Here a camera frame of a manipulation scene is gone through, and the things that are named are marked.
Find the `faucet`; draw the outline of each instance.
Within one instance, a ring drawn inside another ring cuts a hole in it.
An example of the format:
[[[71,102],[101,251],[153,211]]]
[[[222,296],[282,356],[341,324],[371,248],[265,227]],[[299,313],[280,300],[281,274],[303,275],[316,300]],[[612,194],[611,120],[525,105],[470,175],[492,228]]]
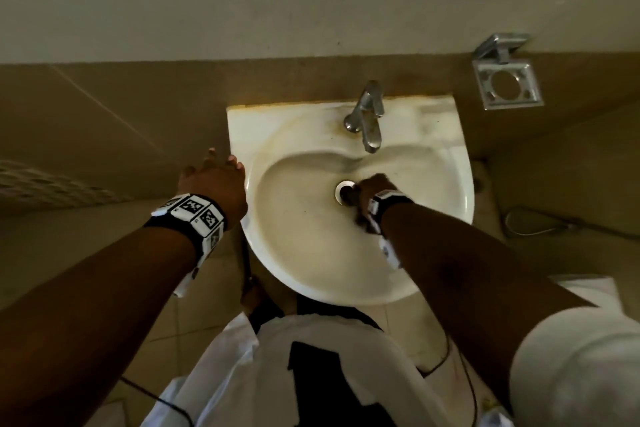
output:
[[[377,81],[370,81],[364,87],[356,108],[344,118],[344,128],[352,133],[362,131],[364,150],[376,153],[382,145],[382,135],[378,117],[385,114],[382,104],[382,89]]]

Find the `person's left arm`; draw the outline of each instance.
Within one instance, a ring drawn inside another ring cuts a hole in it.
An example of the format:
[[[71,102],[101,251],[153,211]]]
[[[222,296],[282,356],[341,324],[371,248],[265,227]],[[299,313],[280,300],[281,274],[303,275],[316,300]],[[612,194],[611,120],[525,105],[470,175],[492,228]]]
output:
[[[244,168],[230,157],[188,167],[179,193],[222,207],[227,229],[246,213]],[[7,425],[81,426],[100,406],[180,280],[191,241],[145,227],[36,287],[0,312],[0,418]]]

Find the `shirt sleeve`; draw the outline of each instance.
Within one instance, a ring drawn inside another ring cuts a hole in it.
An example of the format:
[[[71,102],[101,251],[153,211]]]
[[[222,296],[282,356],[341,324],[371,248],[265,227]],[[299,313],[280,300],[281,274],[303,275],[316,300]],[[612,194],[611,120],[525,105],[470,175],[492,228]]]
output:
[[[598,307],[557,312],[516,351],[509,391],[519,427],[639,425],[640,324]]]

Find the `white sink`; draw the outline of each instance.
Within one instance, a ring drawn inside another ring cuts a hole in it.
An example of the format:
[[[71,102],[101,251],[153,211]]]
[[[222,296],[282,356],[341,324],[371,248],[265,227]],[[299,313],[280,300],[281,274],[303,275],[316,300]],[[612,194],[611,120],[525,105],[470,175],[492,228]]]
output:
[[[392,302],[417,291],[386,262],[378,237],[337,203],[336,185],[384,172],[419,204],[471,223],[474,188],[452,97],[386,98],[382,147],[365,152],[345,130],[355,102],[231,107],[232,153],[246,167],[244,233],[279,280],[313,299],[341,305]]]

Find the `sink rim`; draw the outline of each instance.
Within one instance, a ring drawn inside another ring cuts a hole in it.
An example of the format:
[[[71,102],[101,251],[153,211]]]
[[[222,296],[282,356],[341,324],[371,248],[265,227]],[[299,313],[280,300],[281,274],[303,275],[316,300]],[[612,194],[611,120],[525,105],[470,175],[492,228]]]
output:
[[[428,107],[430,105],[435,105],[438,103],[453,103],[453,109],[456,115],[456,123],[460,128],[461,135],[461,127],[460,120],[458,119],[457,109],[454,106],[454,102],[452,97],[428,97],[425,101],[424,97],[420,98],[420,102],[418,104],[419,107]],[[403,104],[403,99],[396,99],[397,103]],[[407,107],[410,107],[412,104],[411,100],[408,102]],[[334,139],[333,141],[327,139],[319,139],[319,142],[305,142],[306,145],[303,145],[303,148],[291,148],[286,145],[282,148],[278,148],[277,146],[273,148],[269,148],[266,145],[266,141],[272,139],[276,136],[276,134],[280,133],[283,129],[289,128],[291,122],[294,120],[300,120],[307,122],[310,126],[315,126],[309,115],[311,112],[319,112],[322,110],[334,110],[337,112],[351,111],[352,104],[344,103],[344,102],[326,102],[326,103],[301,103],[298,105],[285,105],[285,106],[275,106],[273,108],[261,107],[260,108],[260,116],[256,115],[256,121],[260,120],[260,123],[264,123],[264,120],[268,119],[269,114],[273,114],[274,119],[278,120],[276,124],[271,122],[271,131],[263,132],[264,137],[262,142],[254,142],[253,149],[246,151],[242,150],[242,146],[238,145],[237,142],[234,144],[234,139],[232,134],[234,133],[232,129],[232,119],[229,119],[229,134],[230,140],[232,141],[232,151],[239,160],[244,162],[246,171],[247,171],[247,179],[246,179],[246,191],[247,191],[247,200],[249,203],[250,210],[254,209],[255,198],[257,195],[257,189],[260,186],[260,179],[264,176],[267,170],[275,165],[277,162],[289,158],[296,155],[305,155],[310,153],[333,153],[345,158],[349,159],[357,159],[363,156],[367,156],[364,152],[364,148],[362,148],[362,143],[360,140],[360,136],[356,135],[356,142],[359,145],[359,148],[362,151],[358,151],[357,147],[352,147],[352,149],[348,149],[345,146],[345,142],[353,139],[351,136],[347,136],[348,133],[346,130],[344,139]],[[233,108],[229,108],[228,112],[233,112]],[[321,123],[318,123],[318,132],[322,131],[320,127]],[[240,126],[236,128],[236,131],[246,131],[245,128],[241,128]],[[424,138],[425,135],[421,135],[422,142],[391,142],[385,146],[385,136],[383,134],[383,149],[395,146],[415,146],[422,148],[430,148],[436,153],[441,154],[444,153],[443,158],[445,160],[450,160],[452,169],[456,173],[456,180],[460,184],[462,198],[464,199],[463,204],[463,212],[460,216],[456,216],[468,223],[471,223],[474,212],[474,191],[473,191],[473,181],[471,177],[470,171],[470,163],[467,154],[467,148],[464,145],[464,140],[462,139],[462,145],[451,146],[451,147],[442,147],[442,148],[433,148],[432,146],[425,145]],[[251,213],[248,213],[242,220],[242,226],[244,229],[245,236],[249,245],[251,245],[254,253],[258,257],[258,259],[267,267],[267,269],[282,283],[286,286],[292,288],[295,291],[298,291],[301,294],[304,294],[308,297],[311,297],[315,300],[319,300],[322,302],[328,302],[333,304],[341,304],[341,305],[377,305],[381,303],[393,302],[395,300],[399,300],[404,298],[412,293],[418,291],[417,286],[413,283],[411,279],[408,279],[406,283],[404,283],[401,287],[396,287],[390,289],[384,294],[372,295],[369,298],[359,298],[357,301],[354,301],[353,298],[348,298],[344,294],[337,294],[335,291],[324,291],[323,289],[318,289],[314,287],[310,287],[308,284],[303,284],[294,278],[290,272],[287,271],[286,268],[282,267],[280,262],[276,259],[275,254],[272,253],[269,247],[269,243],[267,238],[264,236],[260,226],[258,224],[259,220],[257,216],[253,217]]]

